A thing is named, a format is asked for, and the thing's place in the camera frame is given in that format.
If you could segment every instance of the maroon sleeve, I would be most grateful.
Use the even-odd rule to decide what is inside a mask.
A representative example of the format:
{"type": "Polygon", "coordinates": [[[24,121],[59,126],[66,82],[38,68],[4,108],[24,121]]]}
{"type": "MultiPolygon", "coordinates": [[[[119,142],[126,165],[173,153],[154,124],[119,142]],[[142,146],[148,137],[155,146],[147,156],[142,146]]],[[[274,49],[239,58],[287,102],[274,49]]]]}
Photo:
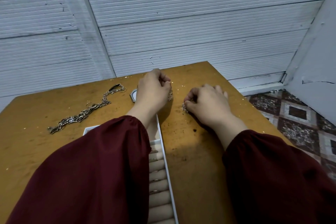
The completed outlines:
{"type": "Polygon", "coordinates": [[[281,138],[241,132],[223,163],[238,223],[336,223],[336,186],[320,164],[281,138]]]}
{"type": "Polygon", "coordinates": [[[40,165],[7,224],[147,223],[150,151],[135,117],[100,125],[40,165]]]}

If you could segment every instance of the table surface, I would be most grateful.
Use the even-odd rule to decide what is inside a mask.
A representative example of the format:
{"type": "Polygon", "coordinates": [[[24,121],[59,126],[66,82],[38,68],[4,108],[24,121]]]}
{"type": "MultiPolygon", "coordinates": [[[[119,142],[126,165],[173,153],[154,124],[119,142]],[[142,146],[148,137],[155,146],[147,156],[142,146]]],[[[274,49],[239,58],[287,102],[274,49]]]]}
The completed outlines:
{"type": "MultiPolygon", "coordinates": [[[[290,142],[208,62],[164,71],[172,79],[174,99],[161,110],[159,121],[179,222],[235,223],[221,161],[223,149],[216,138],[182,111],[188,91],[205,83],[220,85],[229,94],[232,112],[248,128],[290,142]]],[[[82,136],[86,127],[128,112],[133,106],[129,94],[143,75],[20,96],[0,113],[0,223],[6,221],[33,172],[52,152],[82,136]],[[94,111],[81,123],[48,133],[47,127],[78,114],[86,103],[99,103],[103,93],[117,83],[127,91],[109,95],[111,104],[94,111]]]]}

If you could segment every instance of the floor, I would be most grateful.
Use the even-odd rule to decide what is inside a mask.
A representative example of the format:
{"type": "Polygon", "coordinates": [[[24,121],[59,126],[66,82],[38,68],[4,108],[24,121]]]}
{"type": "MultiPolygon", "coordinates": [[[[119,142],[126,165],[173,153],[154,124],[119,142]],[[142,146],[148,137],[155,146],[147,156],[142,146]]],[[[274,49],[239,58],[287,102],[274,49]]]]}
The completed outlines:
{"type": "Polygon", "coordinates": [[[286,90],[246,98],[336,182],[336,126],[286,90]]]}

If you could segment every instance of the chain bracelet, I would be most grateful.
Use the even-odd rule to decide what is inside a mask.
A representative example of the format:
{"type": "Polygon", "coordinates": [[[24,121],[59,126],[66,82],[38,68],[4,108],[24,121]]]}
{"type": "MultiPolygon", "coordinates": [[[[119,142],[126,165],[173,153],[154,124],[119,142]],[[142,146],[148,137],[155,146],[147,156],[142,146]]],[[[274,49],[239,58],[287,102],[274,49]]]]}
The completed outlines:
{"type": "Polygon", "coordinates": [[[114,94],[118,91],[125,92],[126,90],[127,89],[121,84],[116,84],[115,86],[113,86],[112,88],[110,88],[108,91],[104,93],[103,99],[101,100],[100,104],[92,104],[91,106],[86,107],[87,109],[81,111],[78,115],[66,117],[65,119],[61,120],[56,127],[48,127],[49,133],[53,134],[57,131],[60,131],[67,124],[74,123],[74,122],[81,122],[82,120],[86,119],[90,115],[90,113],[93,112],[94,110],[110,104],[111,102],[107,100],[107,96],[109,94],[114,94]]]}

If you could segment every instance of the right hand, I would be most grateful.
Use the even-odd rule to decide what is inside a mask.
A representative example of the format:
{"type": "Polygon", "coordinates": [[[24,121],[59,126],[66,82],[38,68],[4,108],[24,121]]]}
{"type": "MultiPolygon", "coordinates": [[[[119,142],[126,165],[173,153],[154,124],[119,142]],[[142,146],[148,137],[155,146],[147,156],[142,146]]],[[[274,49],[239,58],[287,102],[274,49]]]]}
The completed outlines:
{"type": "Polygon", "coordinates": [[[223,92],[219,85],[212,87],[205,84],[202,87],[192,88],[185,97],[184,104],[201,123],[214,130],[226,120],[236,118],[231,113],[227,92],[223,92]]]}

